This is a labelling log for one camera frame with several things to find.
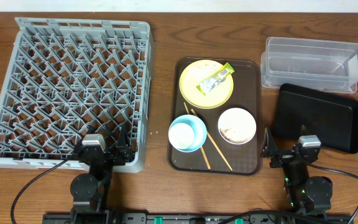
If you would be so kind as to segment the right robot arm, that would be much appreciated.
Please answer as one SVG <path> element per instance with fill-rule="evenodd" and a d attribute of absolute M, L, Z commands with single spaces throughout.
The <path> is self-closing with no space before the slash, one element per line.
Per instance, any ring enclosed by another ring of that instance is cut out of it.
<path fill-rule="evenodd" d="M 321 142 L 315 135 L 301 136 L 292 150 L 279 150 L 272 133 L 265 128 L 261 156 L 270 159 L 271 168 L 282 168 L 284 189 L 295 211 L 305 215 L 320 214 L 331 209 L 332 181 L 323 176 L 310 176 L 308 166 L 318 160 Z"/>

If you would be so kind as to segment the white cup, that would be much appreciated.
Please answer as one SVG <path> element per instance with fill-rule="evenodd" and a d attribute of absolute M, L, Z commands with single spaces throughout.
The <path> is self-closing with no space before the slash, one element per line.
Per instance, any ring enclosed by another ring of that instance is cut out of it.
<path fill-rule="evenodd" d="M 174 124 L 168 132 L 170 144 L 176 149 L 188 149 L 194 141 L 192 127 L 185 123 Z"/>

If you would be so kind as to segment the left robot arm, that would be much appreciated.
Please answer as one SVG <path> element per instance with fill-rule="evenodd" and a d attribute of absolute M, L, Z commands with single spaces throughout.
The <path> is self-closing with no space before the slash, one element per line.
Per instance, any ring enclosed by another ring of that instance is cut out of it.
<path fill-rule="evenodd" d="M 113 168 L 124 166 L 132 156 L 125 126 L 120 129 L 115 146 L 108 146 L 103 135 L 90 128 L 74 148 L 74 158 L 89 166 L 89 171 L 75 177 L 70 185 L 74 211 L 93 213 L 104 209 Z"/>

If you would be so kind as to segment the pink small bowl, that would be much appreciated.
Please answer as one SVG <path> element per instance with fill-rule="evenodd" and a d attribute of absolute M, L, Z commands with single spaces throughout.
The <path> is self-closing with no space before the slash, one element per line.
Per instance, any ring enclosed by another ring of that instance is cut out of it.
<path fill-rule="evenodd" d="M 218 119 L 218 131 L 230 144 L 245 144 L 252 140 L 257 131 L 255 118 L 242 108 L 230 108 Z"/>

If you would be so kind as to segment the rice and shell waste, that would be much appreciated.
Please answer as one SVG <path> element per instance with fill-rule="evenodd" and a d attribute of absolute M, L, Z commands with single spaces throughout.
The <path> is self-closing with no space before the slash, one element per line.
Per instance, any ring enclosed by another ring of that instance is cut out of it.
<path fill-rule="evenodd" d="M 218 124 L 222 137 L 231 144 L 244 144 L 250 141 L 256 132 L 253 121 L 229 120 Z"/>

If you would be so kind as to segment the green snack wrapper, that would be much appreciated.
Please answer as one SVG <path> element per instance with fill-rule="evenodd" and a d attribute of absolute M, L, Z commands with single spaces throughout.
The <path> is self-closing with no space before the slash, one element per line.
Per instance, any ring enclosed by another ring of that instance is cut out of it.
<path fill-rule="evenodd" d="M 224 64 L 222 68 L 214 72 L 210 77 L 200 82 L 196 88 L 203 94 L 210 94 L 217 86 L 226 80 L 228 75 L 234 73 L 235 70 L 228 62 Z"/>

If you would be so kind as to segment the light blue bowl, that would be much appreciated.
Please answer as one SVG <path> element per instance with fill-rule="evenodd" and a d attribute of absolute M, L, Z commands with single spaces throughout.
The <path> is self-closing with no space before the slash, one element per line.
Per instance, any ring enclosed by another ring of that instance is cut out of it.
<path fill-rule="evenodd" d="M 204 122 L 195 115 L 185 114 L 174 119 L 169 129 L 177 123 L 185 123 L 190 125 L 194 131 L 195 138 L 193 144 L 188 149 L 175 149 L 185 153 L 197 151 L 206 141 L 207 130 Z"/>

